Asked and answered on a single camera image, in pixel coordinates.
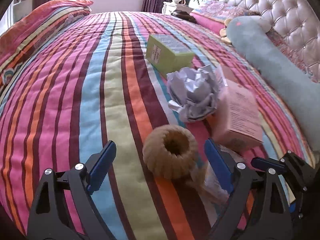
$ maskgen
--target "tufted headboard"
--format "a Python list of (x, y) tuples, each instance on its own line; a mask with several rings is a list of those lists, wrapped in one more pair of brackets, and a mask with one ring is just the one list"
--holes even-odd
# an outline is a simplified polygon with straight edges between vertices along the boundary
[(258, 11), (320, 77), (320, 21), (306, 0), (218, 0)]

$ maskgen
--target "bed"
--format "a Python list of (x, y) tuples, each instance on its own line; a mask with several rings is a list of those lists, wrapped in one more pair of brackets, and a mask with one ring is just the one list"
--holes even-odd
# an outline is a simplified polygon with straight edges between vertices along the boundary
[[(291, 23), (296, 18), (276, 19), (267, 9), (257, 7), (259, 0), (222, 1), (265, 14), (281, 35), (282, 30), (288, 31), (285, 38), (308, 67), (318, 67), (317, 39), (304, 35), (304, 30), (299, 30), (298, 42), (293, 39), (298, 27)], [(282, 10), (284, 1), (270, 4)], [(320, 23), (310, 5), (305, 0), (298, 2), (311, 15), (295, 15), (305, 17), (300, 20), (306, 28), (319, 35)], [(148, 36), (153, 33), (172, 35), (188, 46), (196, 54), (194, 67), (227, 66), (233, 78), (255, 95), (263, 145), (241, 152), (248, 164), (255, 156), (279, 159), (292, 150), (315, 166), (315, 156), (288, 107), (259, 72), (219, 36), (172, 16), (89, 14), (87, 6), (82, 1), (42, 11), (29, 18), (43, 17), (41, 30), (33, 25), (7, 45), (10, 49), (1, 51), (0, 201), (20, 232), (27, 233), (30, 206), (44, 170), (69, 170), (112, 140), (117, 157), (92, 199), (116, 239), (205, 239), (219, 207), (189, 187), (189, 177), (177, 181), (154, 177), (143, 163), (143, 143), (158, 126), (177, 124), (189, 129), (203, 161), (204, 142), (211, 134), (206, 120), (182, 123), (169, 109), (166, 80), (145, 58)], [(56, 18), (48, 22), (48, 16)], [(290, 202), (293, 196), (284, 180), (282, 183)], [(71, 196), (66, 199), (73, 223), (82, 232)]]

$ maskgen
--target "crumpled paper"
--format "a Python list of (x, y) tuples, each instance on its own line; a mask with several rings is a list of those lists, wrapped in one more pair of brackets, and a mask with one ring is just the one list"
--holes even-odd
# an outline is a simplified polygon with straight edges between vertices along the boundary
[(168, 73), (167, 91), (172, 99), (169, 108), (182, 122), (203, 120), (217, 109), (219, 87), (211, 65)]

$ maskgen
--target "nightstand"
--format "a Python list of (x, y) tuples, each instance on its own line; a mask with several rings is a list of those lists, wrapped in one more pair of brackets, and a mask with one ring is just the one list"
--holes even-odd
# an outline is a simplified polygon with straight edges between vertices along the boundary
[(193, 8), (191, 8), (187, 5), (184, 5), (184, 4), (163, 2), (162, 14), (171, 15), (171, 13), (175, 10), (181, 10), (181, 11), (190, 13), (190, 12), (192, 12)]

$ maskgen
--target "striped bedspread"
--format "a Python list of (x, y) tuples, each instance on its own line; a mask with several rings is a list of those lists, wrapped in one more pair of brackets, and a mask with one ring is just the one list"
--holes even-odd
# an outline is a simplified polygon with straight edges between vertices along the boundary
[[(143, 164), (143, 143), (160, 125), (188, 128), (203, 159), (210, 134), (206, 121), (183, 124), (168, 108), (165, 80), (145, 59), (153, 33), (170, 34), (186, 44), (196, 54), (195, 67), (228, 66), (255, 95), (264, 143), (242, 153), (248, 162), (254, 156), (278, 159), (290, 149), (315, 164), (285, 104), (209, 30), (160, 14), (88, 15), (47, 41), (0, 96), (0, 200), (24, 234), (43, 171), (65, 171), (84, 163), (108, 140), (116, 143), (117, 156), (92, 198), (118, 240), (201, 240), (209, 232), (217, 217), (215, 206), (185, 184), (188, 178), (155, 178)], [(66, 198), (81, 232), (70, 194)]]

